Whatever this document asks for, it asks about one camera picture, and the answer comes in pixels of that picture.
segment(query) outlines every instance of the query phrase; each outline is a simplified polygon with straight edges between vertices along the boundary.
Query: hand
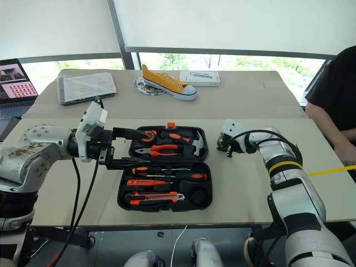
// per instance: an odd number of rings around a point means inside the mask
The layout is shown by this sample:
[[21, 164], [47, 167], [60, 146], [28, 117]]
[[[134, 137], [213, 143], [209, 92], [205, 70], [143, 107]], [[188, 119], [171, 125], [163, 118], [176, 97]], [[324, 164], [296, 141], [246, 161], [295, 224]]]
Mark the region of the hand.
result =
[[335, 144], [334, 151], [344, 166], [356, 165], [356, 147], [349, 141]]

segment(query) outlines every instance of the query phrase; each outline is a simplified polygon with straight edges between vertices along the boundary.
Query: orange-handled pliers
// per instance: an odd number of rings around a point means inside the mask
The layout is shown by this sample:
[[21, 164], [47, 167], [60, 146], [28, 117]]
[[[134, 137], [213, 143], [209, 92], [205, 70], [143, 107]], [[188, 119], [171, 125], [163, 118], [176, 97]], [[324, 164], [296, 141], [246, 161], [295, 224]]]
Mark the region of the orange-handled pliers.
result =
[[165, 149], [180, 150], [180, 149], [182, 149], [182, 146], [181, 145], [161, 145], [161, 146], [153, 145], [150, 148], [136, 149], [135, 152], [139, 153], [139, 154], [150, 154], [151, 157], [182, 156], [182, 154], [178, 154], [178, 153], [160, 153], [159, 152], [159, 151], [162, 151], [162, 150], [165, 150]]

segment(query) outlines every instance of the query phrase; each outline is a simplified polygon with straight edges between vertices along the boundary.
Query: tool kit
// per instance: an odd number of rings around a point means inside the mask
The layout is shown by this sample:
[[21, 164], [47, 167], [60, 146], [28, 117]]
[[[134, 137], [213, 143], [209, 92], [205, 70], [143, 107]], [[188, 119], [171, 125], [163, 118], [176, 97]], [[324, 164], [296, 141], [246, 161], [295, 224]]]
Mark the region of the tool kit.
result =
[[205, 209], [212, 201], [208, 147], [197, 127], [144, 126], [129, 155], [149, 161], [122, 174], [117, 202], [125, 210], [157, 212]]

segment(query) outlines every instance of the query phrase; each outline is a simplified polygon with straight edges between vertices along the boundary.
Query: yellow cable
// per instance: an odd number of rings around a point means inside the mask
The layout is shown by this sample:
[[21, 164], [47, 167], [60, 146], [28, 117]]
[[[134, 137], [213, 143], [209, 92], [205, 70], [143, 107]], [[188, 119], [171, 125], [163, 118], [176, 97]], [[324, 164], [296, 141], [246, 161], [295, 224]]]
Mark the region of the yellow cable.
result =
[[341, 168], [336, 168], [336, 169], [331, 169], [331, 170], [325, 170], [325, 171], [316, 171], [316, 172], [311, 172], [308, 174], [308, 176], [317, 176], [317, 175], [322, 175], [322, 174], [332, 174], [333, 172], [338, 172], [338, 171], [348, 171], [348, 170], [354, 170], [356, 169], [356, 165], [351, 165], [347, 167], [341, 167]]
[[271, 168], [269, 168], [268, 173], [271, 174], [271, 172], [272, 172], [275, 168], [277, 168], [277, 167], [279, 167], [279, 166], [283, 166], [283, 165], [297, 165], [299, 168], [303, 169], [303, 167], [302, 167], [299, 163], [297, 163], [297, 162], [294, 162], [294, 161], [282, 161], [282, 162], [276, 163], [276, 164], [273, 165]]

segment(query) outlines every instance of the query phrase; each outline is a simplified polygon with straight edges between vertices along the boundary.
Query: yellow sneaker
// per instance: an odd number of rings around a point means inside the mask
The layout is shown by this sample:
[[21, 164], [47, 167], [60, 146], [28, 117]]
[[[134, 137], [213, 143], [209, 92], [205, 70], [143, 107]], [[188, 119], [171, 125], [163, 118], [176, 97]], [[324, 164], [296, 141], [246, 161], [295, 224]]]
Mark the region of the yellow sneaker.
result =
[[198, 96], [198, 92], [194, 86], [176, 80], [166, 72], [157, 73], [149, 71], [146, 65], [143, 64], [142, 73], [148, 85], [161, 89], [176, 99], [191, 101]]

